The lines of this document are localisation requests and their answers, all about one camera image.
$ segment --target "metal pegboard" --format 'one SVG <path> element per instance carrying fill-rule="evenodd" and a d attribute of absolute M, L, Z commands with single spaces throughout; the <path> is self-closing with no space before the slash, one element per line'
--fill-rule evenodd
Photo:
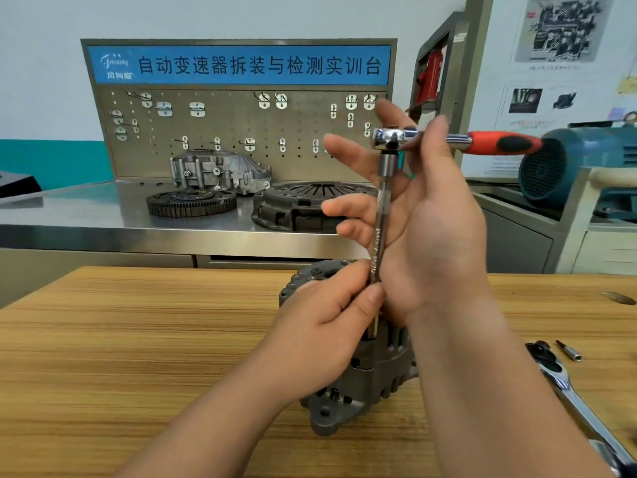
<path fill-rule="evenodd" d="M 369 145 L 366 128 L 380 123 L 364 101 L 368 95 L 376 100 L 386 97 L 385 92 L 353 90 L 257 92 L 100 86 L 97 92 L 100 120 L 117 177 L 170 177 L 169 159 L 184 152 L 186 136 L 189 149 L 214 149 L 215 138 L 219 138 L 221 149 L 248 154 L 263 166 L 271 166 L 275 180 L 290 181 L 362 181 L 325 151 L 323 135 L 330 132 Z M 152 107 L 143 106 L 141 94 L 152 97 Z M 261 94 L 269 95 L 267 109 L 259 106 Z M 276 106 L 277 94 L 286 95 L 284 109 Z M 349 105 L 348 109 L 346 102 L 352 95 L 357 102 L 355 108 Z M 170 117 L 159 115 L 161 103 L 170 103 Z M 192 116 L 191 103 L 203 103 L 205 115 Z M 334 104 L 336 116 L 332 118 Z M 251 152 L 240 143 L 249 137 L 255 141 Z M 282 138 L 285 152 L 280 149 Z M 318 152 L 314 150 L 315 139 Z"/>

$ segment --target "alternator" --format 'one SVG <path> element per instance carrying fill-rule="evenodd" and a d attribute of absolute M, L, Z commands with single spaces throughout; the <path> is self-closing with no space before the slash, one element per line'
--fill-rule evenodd
<path fill-rule="evenodd" d="M 292 275 L 279 294 L 279 306 L 310 280 L 325 280 L 353 260 L 325 260 Z M 363 414 L 380 398 L 387 399 L 403 382 L 418 377 L 411 338 L 406 327 L 396 328 L 382 315 L 375 339 L 361 338 L 347 369 L 332 384 L 301 400 L 310 410 L 310 424 L 319 436 L 330 436 Z"/>
<path fill-rule="evenodd" d="M 170 174 L 176 187 L 225 189 L 254 194 L 270 187 L 272 169 L 249 156 L 230 151 L 195 149 L 170 158 Z"/>

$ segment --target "stainless steel tabletop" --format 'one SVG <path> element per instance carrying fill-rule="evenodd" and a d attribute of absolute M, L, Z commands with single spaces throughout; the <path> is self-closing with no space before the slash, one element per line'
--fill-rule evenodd
<path fill-rule="evenodd" d="M 335 234 L 270 231 L 251 220 L 252 198 L 214 216 L 148 215 L 156 180 L 118 180 L 0 200 L 0 248 L 240 257 L 348 259 L 367 251 Z"/>

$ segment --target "wood grain surface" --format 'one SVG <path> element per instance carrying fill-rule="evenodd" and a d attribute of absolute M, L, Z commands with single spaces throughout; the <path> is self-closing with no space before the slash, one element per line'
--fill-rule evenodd
<path fill-rule="evenodd" d="M 82 268 L 0 310 L 0 476 L 111 474 L 259 342 L 291 273 Z M 582 353 L 561 356 L 573 385 L 636 453 L 637 306 L 601 292 L 637 298 L 637 279 L 490 278 L 524 340 Z M 418 383 L 330 438 L 292 405 L 247 476 L 438 476 Z"/>

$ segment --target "blue sign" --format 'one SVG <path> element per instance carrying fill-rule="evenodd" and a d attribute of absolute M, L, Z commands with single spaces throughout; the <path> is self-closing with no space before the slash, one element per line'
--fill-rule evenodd
<path fill-rule="evenodd" d="M 387 85 L 391 45 L 89 46 L 100 84 Z"/>

